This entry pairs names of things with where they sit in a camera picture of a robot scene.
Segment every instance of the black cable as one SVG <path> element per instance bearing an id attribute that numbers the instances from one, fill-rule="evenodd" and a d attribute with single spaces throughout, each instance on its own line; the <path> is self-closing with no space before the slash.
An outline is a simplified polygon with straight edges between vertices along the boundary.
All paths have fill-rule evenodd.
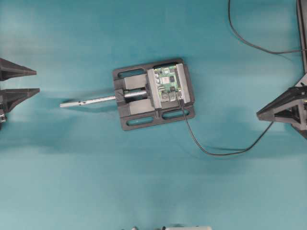
<path id="1" fill-rule="evenodd" d="M 232 31 L 234 32 L 234 34 L 237 36 L 238 39 L 240 39 L 242 42 L 244 42 L 246 45 L 251 46 L 253 48 L 262 50 L 266 53 L 269 54 L 291 54 L 291 53 L 298 53 L 298 52 L 303 52 L 303 51 L 307 51 L 307 49 L 294 49 L 294 50 L 288 50 L 288 51 L 281 51 L 281 52 L 275 52 L 275 51 L 270 51 L 268 49 L 262 48 L 260 46 L 254 45 L 251 42 L 245 40 L 234 28 L 232 21 L 231 21 L 231 17 L 230 17 L 230 0 L 228 0 L 228 20 L 229 20 L 229 24 L 230 27 L 232 29 Z"/>
<path id="2" fill-rule="evenodd" d="M 194 140 L 194 142 L 196 143 L 196 145 L 201 149 L 201 151 L 203 151 L 204 153 L 210 155 L 210 156 L 214 156 L 214 157 L 226 157 L 226 156 L 233 156 L 233 155 L 239 155 L 239 154 L 242 154 L 242 153 L 245 153 L 249 150 L 251 150 L 260 140 L 261 138 L 266 134 L 266 132 L 271 128 L 271 126 L 274 124 L 274 122 L 271 122 L 270 125 L 263 131 L 263 133 L 256 139 L 256 141 L 251 145 L 249 146 L 248 148 L 244 149 L 244 150 L 241 150 L 241 151 L 237 151 L 237 152 L 231 152 L 231 153 L 224 153 L 224 154 L 216 154 L 216 153 L 210 153 L 208 152 L 207 150 L 205 150 L 201 145 L 200 143 L 197 141 L 196 137 L 194 136 L 193 132 L 192 132 L 192 129 L 191 129 L 191 126 L 188 122 L 188 119 L 187 119 L 187 116 L 184 112 L 184 107 L 183 107 L 183 102 L 180 103 L 180 107 L 181 107 L 181 110 L 182 110 L 182 113 L 183 113 L 183 116 L 184 116 L 184 119 L 187 123 L 187 126 L 188 126 L 188 129 L 189 129 L 189 132 Z"/>

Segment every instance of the metal jaw plate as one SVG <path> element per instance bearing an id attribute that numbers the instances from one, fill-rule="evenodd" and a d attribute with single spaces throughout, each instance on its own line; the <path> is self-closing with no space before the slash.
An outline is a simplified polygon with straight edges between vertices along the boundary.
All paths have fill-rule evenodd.
<path id="1" fill-rule="evenodd" d="M 188 67 L 180 58 L 116 69 L 113 82 L 123 130 L 184 120 L 179 100 L 187 118 L 195 116 Z M 127 91 L 147 93 L 127 99 Z"/>

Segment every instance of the black wire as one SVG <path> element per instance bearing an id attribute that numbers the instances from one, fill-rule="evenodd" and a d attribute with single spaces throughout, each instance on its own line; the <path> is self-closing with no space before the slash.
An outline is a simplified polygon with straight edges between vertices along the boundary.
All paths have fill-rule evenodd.
<path id="1" fill-rule="evenodd" d="M 271 122 L 270 125 L 263 131 L 263 133 L 256 139 L 256 141 L 251 145 L 249 146 L 248 148 L 244 149 L 244 150 L 241 150 L 241 151 L 238 151 L 238 152 L 231 152 L 231 153 L 224 153 L 224 154 L 216 154 L 216 153 L 210 153 L 208 152 L 207 150 L 205 150 L 201 145 L 200 143 L 197 141 L 196 137 L 194 136 L 193 132 L 192 132 L 192 129 L 191 129 L 191 126 L 188 122 L 188 119 L 187 119 L 187 116 L 184 112 L 184 107 L 183 107 L 183 103 L 180 103 L 180 107 L 181 107 L 181 110 L 182 110 L 182 113 L 183 113 L 183 116 L 184 116 L 184 119 L 187 123 L 187 126 L 188 126 L 188 129 L 189 129 L 189 132 L 194 140 L 194 142 L 196 143 L 196 145 L 201 149 L 201 151 L 203 151 L 204 153 L 210 155 L 210 156 L 214 156 L 214 157 L 226 157 L 226 156 L 233 156 L 233 155 L 239 155 L 239 154 L 242 154 L 242 153 L 245 153 L 249 150 L 251 150 L 260 140 L 261 138 L 266 134 L 266 132 L 271 128 L 271 126 L 274 124 L 274 122 Z"/>
<path id="2" fill-rule="evenodd" d="M 251 46 L 253 48 L 262 50 L 266 53 L 269 54 L 291 54 L 291 53 L 298 53 L 298 52 L 303 52 L 303 51 L 307 51 L 307 49 L 294 49 L 294 50 L 288 50 L 288 51 L 281 51 L 281 52 L 275 52 L 275 51 L 270 51 L 268 49 L 262 48 L 260 46 L 254 45 L 252 43 L 250 43 L 249 41 L 245 40 L 234 28 L 232 21 L 231 21 L 231 17 L 230 17 L 230 0 L 228 0 L 228 20 L 229 20 L 229 24 L 230 27 L 232 29 L 232 31 L 234 32 L 234 34 L 237 36 L 238 39 L 240 39 L 242 42 L 244 42 L 246 45 Z"/>

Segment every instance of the teal table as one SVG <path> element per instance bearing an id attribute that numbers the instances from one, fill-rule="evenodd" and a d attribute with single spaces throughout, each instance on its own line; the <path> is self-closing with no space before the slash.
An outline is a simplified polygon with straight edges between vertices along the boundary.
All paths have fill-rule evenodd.
<path id="1" fill-rule="evenodd" d="M 268 125 L 256 112 L 303 76 L 300 54 L 239 42 L 227 0 L 1 0 L 0 56 L 37 70 L 1 88 L 41 88 L 0 132 L 0 229 L 305 230 L 307 141 L 275 124 L 249 153 L 208 157 L 184 122 L 124 132 L 112 70 L 182 57 L 196 102 L 190 121 L 212 151 L 244 148 Z M 246 39 L 298 48 L 295 0 L 233 0 Z"/>

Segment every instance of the green circuit board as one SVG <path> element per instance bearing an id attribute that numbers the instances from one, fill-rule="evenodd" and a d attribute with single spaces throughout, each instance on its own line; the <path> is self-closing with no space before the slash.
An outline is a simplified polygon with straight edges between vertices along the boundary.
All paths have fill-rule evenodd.
<path id="1" fill-rule="evenodd" d="M 181 95 L 181 88 L 177 78 L 176 66 L 154 69 L 160 101 L 176 101 Z"/>

